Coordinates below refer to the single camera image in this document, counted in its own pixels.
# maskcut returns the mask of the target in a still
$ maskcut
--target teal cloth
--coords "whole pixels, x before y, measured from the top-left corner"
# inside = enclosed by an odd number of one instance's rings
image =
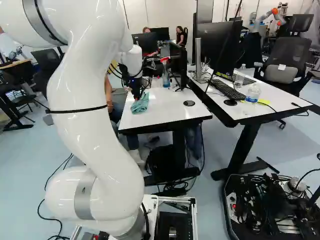
[[[131,112],[133,114],[141,114],[144,113],[148,109],[148,103],[149,103],[149,93],[143,93],[142,97],[135,101],[131,106]]]

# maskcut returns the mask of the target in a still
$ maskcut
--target yellow sticky note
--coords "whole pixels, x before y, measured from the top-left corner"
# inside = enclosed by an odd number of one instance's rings
[[[269,105],[269,104],[270,104],[270,101],[261,98],[261,99],[259,99],[259,101],[258,101],[258,104],[259,104],[259,103],[261,103],[262,105],[263,105],[263,104]]]

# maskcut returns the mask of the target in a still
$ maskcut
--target white desk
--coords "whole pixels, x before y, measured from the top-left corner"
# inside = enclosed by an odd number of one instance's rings
[[[157,87],[146,89],[145,92],[149,93],[148,109],[140,114],[132,114],[131,106],[135,100],[128,93],[119,125],[120,133],[144,133],[148,126],[156,128],[163,124],[184,124],[185,121],[212,118],[207,107],[190,89],[173,92],[168,88]],[[194,101],[195,105],[185,106],[184,101],[187,100]]]
[[[208,72],[210,75],[207,74],[206,77],[210,77],[213,70],[209,68]],[[259,84],[261,89],[260,99],[270,101],[269,105],[274,108],[276,112],[266,105],[255,104],[252,106],[251,104],[240,101],[238,101],[235,106],[228,106],[224,104],[224,100],[227,100],[228,97],[223,96],[220,91],[212,86],[209,86],[207,93],[205,93],[208,84],[201,84],[194,80],[194,73],[188,72],[187,75],[190,79],[190,88],[226,127],[234,128],[237,124],[245,126],[233,151],[228,168],[213,171],[211,177],[214,180],[225,179],[230,174],[250,173],[267,168],[268,164],[263,160],[244,164],[261,124],[276,120],[280,121],[283,118],[301,114],[307,110],[315,112],[314,109],[319,108],[308,101],[250,76],[247,77],[255,80]],[[214,77],[233,87],[231,81],[217,76]],[[243,86],[240,92],[245,95],[249,87],[250,85]]]
[[[212,74],[213,70],[209,68],[208,72]],[[207,83],[201,84],[198,81],[195,81],[194,79],[192,79],[191,76],[193,76],[193,73],[188,72],[187,75],[203,92],[206,91]],[[294,106],[291,103],[296,103],[301,107],[308,107],[313,105],[308,101],[305,101],[299,97],[296,97],[279,88],[271,86],[263,81],[260,81],[250,76],[246,76],[246,77],[249,79],[255,80],[257,84],[259,84],[259,87],[261,89],[260,99],[270,101],[268,105],[274,108],[277,112],[284,112],[292,109],[299,109],[299,107]],[[217,77],[217,76],[214,76],[214,78],[218,78],[225,84],[229,85],[230,87],[233,87],[233,83],[231,81],[228,81],[222,77]],[[240,92],[246,95],[249,87],[250,87],[250,84],[244,85],[240,89]],[[227,96],[221,96],[214,93],[222,94],[213,86],[209,86],[207,91],[207,96],[209,96],[209,98],[211,98],[220,108],[223,109],[224,112],[226,112],[236,122],[241,122],[240,120],[244,120],[252,117],[264,116],[264,115],[275,113],[270,107],[262,104],[255,104],[254,107],[252,107],[250,105],[248,106],[248,104],[246,103],[238,101],[238,104],[236,106],[228,106],[224,104],[224,100],[229,99]]]
[[[197,167],[185,168],[186,146],[185,129],[198,126],[203,120],[212,119],[207,107],[190,89],[174,92],[164,87],[146,89],[149,93],[148,109],[139,114],[132,114],[133,95],[129,92],[122,113],[119,132],[126,135],[159,133],[172,131],[175,154],[172,156],[181,171],[176,179],[193,177],[199,174]],[[195,102],[193,106],[185,106],[184,101]],[[152,186],[166,182],[155,176],[144,177],[144,185]]]

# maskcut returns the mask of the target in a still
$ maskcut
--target water bottle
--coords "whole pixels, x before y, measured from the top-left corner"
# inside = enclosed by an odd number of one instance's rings
[[[244,84],[244,80],[245,80],[245,71],[246,70],[246,65],[242,64],[241,68],[240,68],[240,73],[242,74],[237,74],[235,81],[233,83],[234,89],[239,91],[240,88],[242,88],[243,84]]]
[[[164,57],[164,58],[162,58],[160,60],[162,62],[162,64],[163,64],[162,84],[163,84],[164,88],[169,88],[170,87],[169,74],[168,74],[168,71],[166,69],[167,60],[169,60],[168,57]]]
[[[259,100],[261,94],[261,89],[257,83],[251,84],[248,89],[248,92],[245,96],[245,102],[250,104],[255,104]]]

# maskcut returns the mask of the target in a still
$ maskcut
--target light blue floor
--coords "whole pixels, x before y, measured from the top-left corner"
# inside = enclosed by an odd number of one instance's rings
[[[120,85],[115,79],[111,82],[114,87]],[[320,105],[320,84],[308,83],[301,97]],[[48,176],[69,156],[70,151],[58,137],[55,127],[46,126],[42,121],[44,109],[33,109],[35,112],[28,115],[36,121],[33,128],[0,134],[1,240],[46,240],[59,229],[56,222],[40,219],[37,207],[44,198],[44,184]],[[310,112],[309,117],[293,116],[285,121],[287,126],[284,130],[280,130],[276,122],[261,127],[247,161],[254,161],[256,156],[260,156],[281,174],[290,176],[302,176],[308,170],[320,168],[316,157],[320,152],[320,134],[317,131],[320,116]],[[203,123],[206,165],[188,193],[197,199],[200,240],[229,239],[219,196],[222,183],[213,181],[210,172],[228,165],[242,128],[240,125],[226,128],[215,116]],[[161,133],[160,137],[162,144],[171,141],[169,133]],[[145,141],[145,136],[140,136],[141,146]],[[141,147],[141,155],[145,158],[148,150]],[[319,179],[320,172],[306,178],[311,191],[318,187]],[[156,187],[146,189],[148,194],[154,192],[157,192]],[[45,206],[41,213],[52,216]],[[70,236],[75,225],[63,223],[62,235]]]

